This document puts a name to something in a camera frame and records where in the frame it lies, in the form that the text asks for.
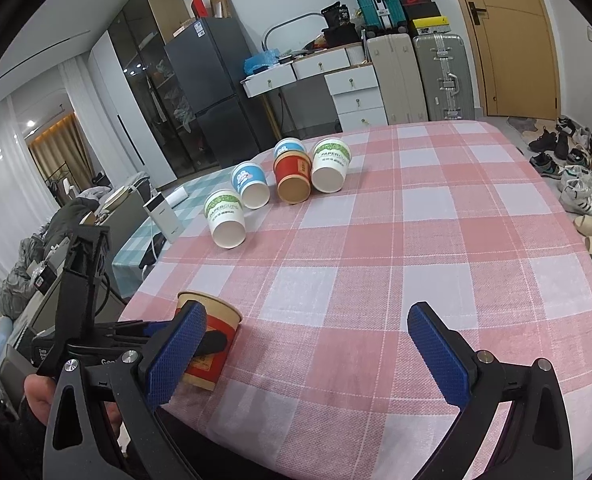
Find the person's left hand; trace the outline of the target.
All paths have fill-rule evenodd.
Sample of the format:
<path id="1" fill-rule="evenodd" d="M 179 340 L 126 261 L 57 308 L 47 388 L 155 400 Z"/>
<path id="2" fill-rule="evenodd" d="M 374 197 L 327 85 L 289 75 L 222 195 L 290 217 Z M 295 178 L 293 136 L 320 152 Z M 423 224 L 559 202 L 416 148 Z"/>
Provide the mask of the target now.
<path id="1" fill-rule="evenodd" d="M 43 426 L 49 421 L 56 384 L 52 378 L 30 374 L 25 378 L 25 398 L 31 411 Z"/>

